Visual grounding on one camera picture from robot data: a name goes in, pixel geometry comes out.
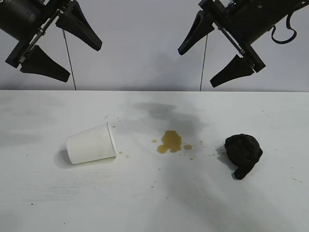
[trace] table surface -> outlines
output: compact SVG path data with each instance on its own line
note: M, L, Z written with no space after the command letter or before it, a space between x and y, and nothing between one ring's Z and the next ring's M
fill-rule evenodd
M0 112L0 231L308 231L309 93L0 91ZM117 157L70 165L107 121ZM193 149L159 154L166 130ZM264 151L241 181L238 133Z

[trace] black cable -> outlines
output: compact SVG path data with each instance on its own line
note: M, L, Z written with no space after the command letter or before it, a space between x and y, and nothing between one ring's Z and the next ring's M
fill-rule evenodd
M199 91L202 91L202 84L203 84L203 76L204 76L204 65L205 65L205 58L206 58L206 48L207 48L207 39L208 35L206 35L206 42L205 42L205 51L204 51L204 60L203 60L203 66L202 66L202 77L201 77L201 84L199 86Z
M301 2L298 6L296 6L296 7L294 8L294 10L293 10L291 13L288 14L288 16L287 16L287 18L286 18L286 28L289 29L289 30L292 30L292 31L294 32L290 39L285 40L285 41L276 40L276 39L274 38L274 34L275 34L275 31L276 31L276 26L273 26L273 30L272 30L272 33L271 33L271 38L272 38L272 40L273 40L275 43L277 43L277 44L287 44L287 43L293 41L293 40L296 38L296 36L297 36L297 31L294 30L294 29L291 27L291 17L292 17L292 15L293 15L294 12L296 12L296 11L298 11L298 10L304 8L305 6L308 6L308 5L309 5L309 0L304 1L304 2Z
M63 33L63 36L64 36L64 41L66 42L67 53L68 53L68 57L69 57L69 64L70 64L71 73L72 73L72 78L73 78L74 90L76 90L75 78L74 78L74 73L73 73L73 68L72 68L70 53L69 53L69 46L68 46L68 42L67 42L67 37L66 37L66 33L65 33L64 30L62 30L62 33Z

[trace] white wall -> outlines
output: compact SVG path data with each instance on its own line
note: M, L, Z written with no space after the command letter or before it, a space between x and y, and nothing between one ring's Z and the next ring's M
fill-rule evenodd
M74 89L72 76L67 83L52 78L21 73L5 63L18 41L0 30L0 89ZM70 72L68 53L62 30L52 25L46 35L39 40L38 45L58 64Z
M77 89L199 90L205 39L180 56L199 0L79 0L86 18L103 40L99 52L67 33ZM227 5L229 0L222 0ZM213 89L209 80L237 53L218 30L208 37L203 90L309 91L309 7L296 12L292 26L298 37L287 45L275 44L270 32L253 47L267 65L260 73L233 80ZM291 35L285 19L277 39ZM5 63L17 41L0 31L0 89L73 89L68 83L24 74ZM54 25L39 45L70 71L62 30Z
M209 80L237 54L233 45L218 30L208 36L203 72L203 90L232 91L309 91L309 6L295 12L291 25L298 36L280 45L271 39L271 31L253 43L253 48L266 64L259 73L239 78L212 88ZM286 40L293 33L286 29L285 18L278 24L275 38Z
M199 0L79 0L100 52L72 35L68 44L78 89L199 90L205 39L178 54Z

